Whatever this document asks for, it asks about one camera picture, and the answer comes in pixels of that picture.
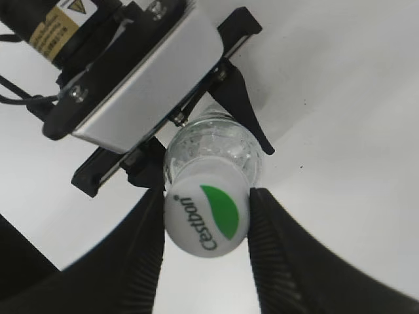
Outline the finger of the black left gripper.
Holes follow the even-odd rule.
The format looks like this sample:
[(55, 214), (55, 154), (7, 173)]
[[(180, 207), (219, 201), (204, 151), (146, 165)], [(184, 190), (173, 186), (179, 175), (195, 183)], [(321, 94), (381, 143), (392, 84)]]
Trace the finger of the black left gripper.
[(229, 60), (221, 60), (218, 66), (220, 73), (209, 88), (209, 94), (254, 136), (265, 154), (274, 154), (275, 149), (257, 120), (240, 70)]

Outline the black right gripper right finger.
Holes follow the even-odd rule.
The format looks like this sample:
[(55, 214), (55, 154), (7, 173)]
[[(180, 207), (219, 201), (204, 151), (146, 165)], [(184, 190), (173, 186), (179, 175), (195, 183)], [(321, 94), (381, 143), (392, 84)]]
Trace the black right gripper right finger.
[(249, 258), (261, 313), (417, 313), (418, 300), (355, 268), (252, 188)]

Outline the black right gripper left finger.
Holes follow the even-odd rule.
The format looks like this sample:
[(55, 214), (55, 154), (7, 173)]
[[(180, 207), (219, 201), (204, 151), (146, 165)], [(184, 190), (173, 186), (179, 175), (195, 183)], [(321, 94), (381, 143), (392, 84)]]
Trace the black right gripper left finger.
[(96, 246), (59, 270), (1, 217), (2, 313), (152, 313), (164, 195), (151, 188)]

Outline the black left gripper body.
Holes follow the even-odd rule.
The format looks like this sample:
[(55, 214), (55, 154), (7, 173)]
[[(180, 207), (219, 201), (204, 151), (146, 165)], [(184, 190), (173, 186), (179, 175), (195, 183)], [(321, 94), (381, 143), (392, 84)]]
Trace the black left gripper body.
[(215, 28), (223, 43), (223, 55), (197, 89), (170, 113), (169, 119), (152, 137), (127, 153), (119, 154), (95, 145), (92, 155), (74, 172), (71, 178), (73, 186), (87, 196), (94, 197), (118, 171), (125, 172), (128, 182), (134, 186), (153, 188), (162, 185), (164, 155), (169, 141), (177, 130), (191, 120), (201, 99), (210, 95), (208, 90), (220, 73), (219, 62), (229, 60), (232, 63), (234, 53), (249, 38), (262, 31), (261, 24), (246, 7), (233, 10)]

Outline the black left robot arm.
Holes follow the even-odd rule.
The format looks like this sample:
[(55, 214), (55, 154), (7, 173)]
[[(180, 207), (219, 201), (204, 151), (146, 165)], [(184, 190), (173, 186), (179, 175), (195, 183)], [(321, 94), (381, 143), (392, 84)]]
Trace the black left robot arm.
[(2, 1), (3, 42), (29, 44), (59, 69), (59, 92), (31, 96), (2, 78), (53, 141), (96, 145), (73, 186), (90, 197), (118, 169), (142, 188), (162, 186), (164, 146), (156, 134), (183, 125), (210, 94), (271, 155), (231, 56), (262, 27), (245, 7), (215, 26), (196, 1)]

